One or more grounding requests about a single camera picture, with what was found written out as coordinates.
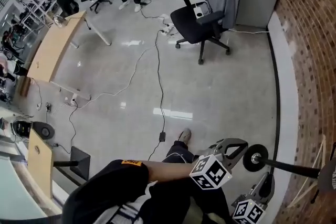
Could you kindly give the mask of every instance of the shoe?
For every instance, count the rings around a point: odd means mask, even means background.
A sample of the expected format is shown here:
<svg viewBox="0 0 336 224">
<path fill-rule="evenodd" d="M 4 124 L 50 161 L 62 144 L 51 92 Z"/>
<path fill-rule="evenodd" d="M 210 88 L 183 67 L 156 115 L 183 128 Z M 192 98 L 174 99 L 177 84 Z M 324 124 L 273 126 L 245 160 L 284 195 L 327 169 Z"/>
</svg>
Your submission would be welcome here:
<svg viewBox="0 0 336 224">
<path fill-rule="evenodd" d="M 141 10 L 141 5 L 140 4 L 136 4 L 134 12 L 139 12 L 140 10 Z"/>
<path fill-rule="evenodd" d="M 191 131 L 190 131 L 189 128 L 186 128 L 180 134 L 180 137 L 178 139 L 179 139 L 179 141 L 182 141 L 184 144 L 186 144 L 188 146 L 190 138 L 191 138 Z"/>
<path fill-rule="evenodd" d="M 129 3 L 130 3 L 130 0 L 126 0 L 125 2 L 121 3 L 119 10 L 122 10 L 123 8 L 125 8 Z"/>
</svg>

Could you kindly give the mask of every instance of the tile floor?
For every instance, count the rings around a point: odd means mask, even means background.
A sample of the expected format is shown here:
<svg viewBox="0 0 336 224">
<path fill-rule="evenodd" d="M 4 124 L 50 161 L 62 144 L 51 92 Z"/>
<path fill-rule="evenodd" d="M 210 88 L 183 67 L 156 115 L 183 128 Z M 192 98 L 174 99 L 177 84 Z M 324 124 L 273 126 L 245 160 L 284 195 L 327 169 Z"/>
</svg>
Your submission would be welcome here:
<svg viewBox="0 0 336 224">
<path fill-rule="evenodd" d="M 56 75 L 57 82 L 79 88 L 93 98 L 102 92 L 116 93 L 128 84 L 140 54 L 151 48 L 139 61 L 126 90 L 114 97 L 103 95 L 71 117 L 77 132 L 73 145 L 91 155 L 90 176 L 113 159 L 147 159 L 158 143 L 163 125 L 156 73 L 158 57 L 153 47 L 161 20 L 134 13 L 134 3 L 120 11 L 120 3 L 121 0 L 113 0 L 112 5 L 103 4 L 98 15 L 89 11 L 97 26 L 111 38 L 112 46 L 106 46 L 83 24 L 75 36 L 80 47 L 69 47 Z M 183 5 L 183 0 L 152 0 L 143 12 L 147 16 L 169 15 Z M 160 34 L 158 44 L 167 137 L 151 160 L 161 161 L 185 127 L 193 132 L 190 150 L 194 153 L 219 139 L 238 137 L 250 145 L 264 144 L 272 156 L 276 90 L 266 34 L 224 33 L 222 41 L 232 47 L 232 55 L 206 43 L 203 66 L 197 63 L 199 45 L 184 44 L 177 50 L 175 41 L 181 36 L 167 38 Z M 43 103 L 53 105 L 48 117 L 48 123 L 56 130 L 53 140 L 70 150 L 74 130 L 69 116 L 73 108 L 62 103 L 71 94 L 52 84 L 39 85 Z M 40 111 L 36 110 L 37 103 L 38 88 L 31 86 L 19 106 L 25 113 L 35 115 L 35 120 L 45 121 L 45 103 Z M 78 100 L 78 104 L 81 107 L 86 101 Z M 54 150 L 58 159 L 69 158 L 62 148 Z M 240 162 L 233 170 L 234 179 L 224 187 L 228 203 L 248 192 L 261 172 L 249 173 Z"/>
</svg>

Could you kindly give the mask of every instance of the yellow label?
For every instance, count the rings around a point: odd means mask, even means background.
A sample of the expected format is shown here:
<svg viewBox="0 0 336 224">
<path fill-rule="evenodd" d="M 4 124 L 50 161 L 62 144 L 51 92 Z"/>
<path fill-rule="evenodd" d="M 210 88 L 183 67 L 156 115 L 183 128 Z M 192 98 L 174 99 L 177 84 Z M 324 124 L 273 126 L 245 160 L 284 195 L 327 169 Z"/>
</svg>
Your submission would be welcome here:
<svg viewBox="0 0 336 224">
<path fill-rule="evenodd" d="M 141 166 L 142 162 L 133 161 L 132 159 L 125 159 L 121 162 L 121 164 L 132 164 L 132 165 L 136 165 L 136 166 Z"/>
</svg>

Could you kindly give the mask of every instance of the brick wall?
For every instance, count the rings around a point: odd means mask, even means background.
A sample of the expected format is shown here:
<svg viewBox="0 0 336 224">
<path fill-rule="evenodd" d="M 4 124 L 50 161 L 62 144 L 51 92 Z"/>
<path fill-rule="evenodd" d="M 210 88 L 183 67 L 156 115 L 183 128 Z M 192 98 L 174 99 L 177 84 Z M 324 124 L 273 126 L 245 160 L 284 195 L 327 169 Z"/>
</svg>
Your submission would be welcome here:
<svg viewBox="0 0 336 224">
<path fill-rule="evenodd" d="M 336 0 L 278 0 L 276 11 L 290 49 L 295 51 L 292 60 L 299 94 L 295 163 L 311 166 L 322 135 L 327 137 L 327 158 L 336 141 Z M 303 181 L 292 175 L 275 223 L 335 223 L 335 194 L 320 195 L 311 205 L 314 188 L 294 208 L 286 208 Z"/>
</svg>

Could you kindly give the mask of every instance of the power strip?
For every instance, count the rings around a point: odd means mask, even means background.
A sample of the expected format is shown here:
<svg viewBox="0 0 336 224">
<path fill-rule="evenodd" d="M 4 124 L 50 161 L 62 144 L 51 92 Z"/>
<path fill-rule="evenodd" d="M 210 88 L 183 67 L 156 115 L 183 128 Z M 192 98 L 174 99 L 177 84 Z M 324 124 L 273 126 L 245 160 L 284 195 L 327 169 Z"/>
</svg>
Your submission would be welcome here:
<svg viewBox="0 0 336 224">
<path fill-rule="evenodd" d="M 162 29 L 163 30 L 162 35 L 163 36 L 168 35 L 173 30 L 173 28 L 174 28 L 174 24 L 172 23 L 166 24 L 166 27 Z"/>
</svg>

